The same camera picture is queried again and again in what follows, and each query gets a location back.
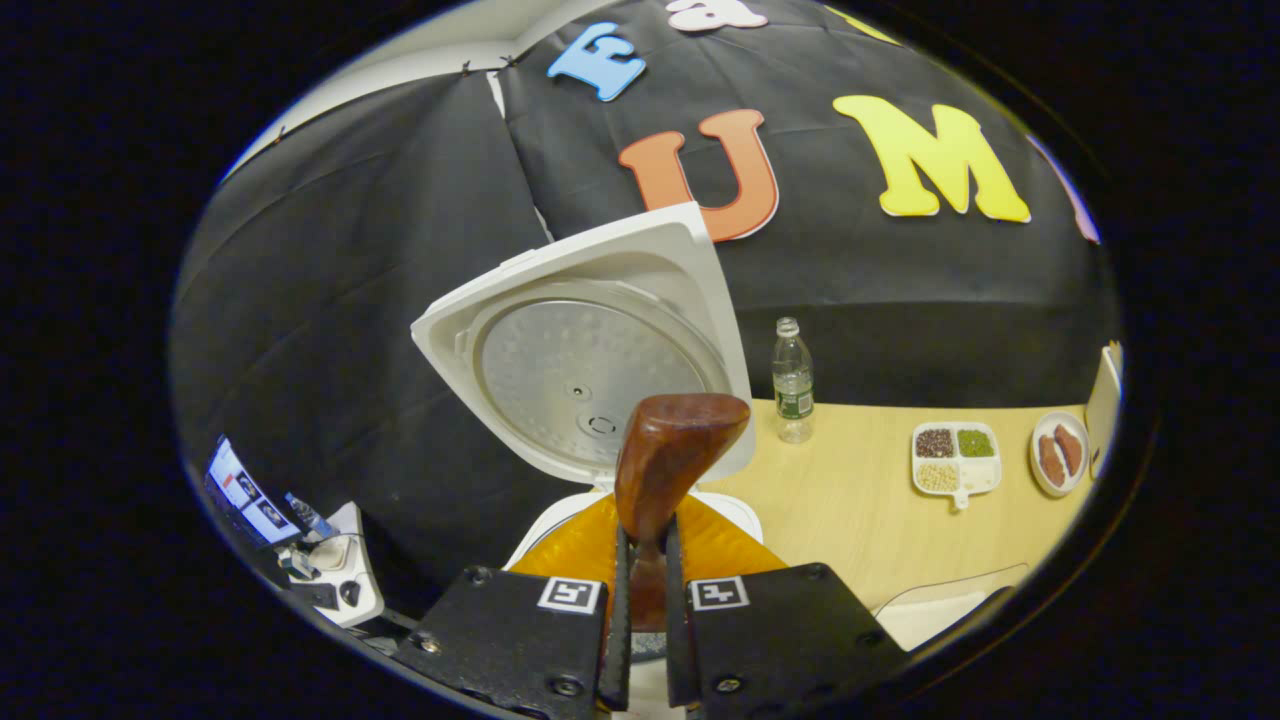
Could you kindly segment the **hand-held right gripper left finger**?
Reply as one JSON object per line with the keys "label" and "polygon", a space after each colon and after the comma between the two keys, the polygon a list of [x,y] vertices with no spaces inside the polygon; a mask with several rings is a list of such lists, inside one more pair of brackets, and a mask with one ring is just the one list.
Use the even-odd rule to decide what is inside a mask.
{"label": "hand-held right gripper left finger", "polygon": [[396,660],[495,708],[599,719],[628,707],[628,546],[596,495],[512,568],[472,565],[402,641]]}

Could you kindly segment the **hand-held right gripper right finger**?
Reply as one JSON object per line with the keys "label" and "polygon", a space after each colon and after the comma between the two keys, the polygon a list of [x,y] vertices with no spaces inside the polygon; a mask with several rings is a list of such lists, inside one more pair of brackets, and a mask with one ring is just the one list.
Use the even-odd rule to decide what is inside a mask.
{"label": "hand-held right gripper right finger", "polygon": [[906,665],[833,569],[782,562],[699,498],[677,507],[667,550],[667,696],[690,719],[791,719]]}

